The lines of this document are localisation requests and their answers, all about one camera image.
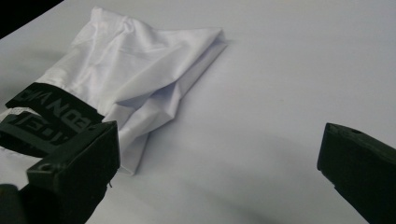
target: wrinkled fabric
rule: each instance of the wrinkled fabric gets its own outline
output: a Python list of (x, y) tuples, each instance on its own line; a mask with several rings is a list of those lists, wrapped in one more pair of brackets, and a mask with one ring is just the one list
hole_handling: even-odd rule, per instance
[(103, 121), (116, 120), (121, 167), (133, 175), (148, 133), (175, 117), (180, 99), (225, 47), (220, 28), (158, 30), (95, 7), (67, 53), (36, 82), (73, 94)]

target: white table surface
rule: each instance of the white table surface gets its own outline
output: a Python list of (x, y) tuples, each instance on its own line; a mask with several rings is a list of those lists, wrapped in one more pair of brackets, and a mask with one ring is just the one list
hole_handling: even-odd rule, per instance
[[(367, 223), (317, 170), (326, 122), (396, 147), (396, 2), (65, 0), (0, 40), (0, 109), (56, 63), (91, 9), (229, 46), (117, 174), (88, 223)], [(0, 152), (0, 182), (35, 161)]]

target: white cloth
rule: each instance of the white cloth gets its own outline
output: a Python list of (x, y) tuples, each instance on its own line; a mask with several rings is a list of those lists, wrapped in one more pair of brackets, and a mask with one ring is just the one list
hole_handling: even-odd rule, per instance
[(119, 126), (121, 167), (133, 175), (148, 133), (226, 47), (220, 28), (158, 30), (95, 7), (68, 52), (36, 82), (75, 95)]

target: black plastic part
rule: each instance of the black plastic part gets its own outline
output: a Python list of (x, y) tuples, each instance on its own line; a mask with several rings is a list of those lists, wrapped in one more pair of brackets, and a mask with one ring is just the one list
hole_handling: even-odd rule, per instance
[(27, 224), (17, 187), (0, 185), (0, 224)]
[(318, 169), (369, 223), (396, 223), (396, 149), (360, 131), (328, 123)]
[(29, 184), (17, 194), (15, 187), (7, 191), (12, 203), (0, 198), (0, 218), (25, 217), (27, 222), (7, 222), (18, 224), (86, 223), (119, 168), (117, 122), (91, 126), (27, 170)]

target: black elastic band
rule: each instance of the black elastic band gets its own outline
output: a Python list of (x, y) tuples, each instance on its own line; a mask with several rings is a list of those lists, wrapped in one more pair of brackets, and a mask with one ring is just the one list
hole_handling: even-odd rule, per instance
[(0, 146), (39, 158), (47, 156), (71, 137), (29, 112), (7, 115), (0, 123)]
[(104, 118), (76, 96), (46, 83), (31, 84), (8, 101), (6, 107), (29, 107), (67, 134), (80, 133)]

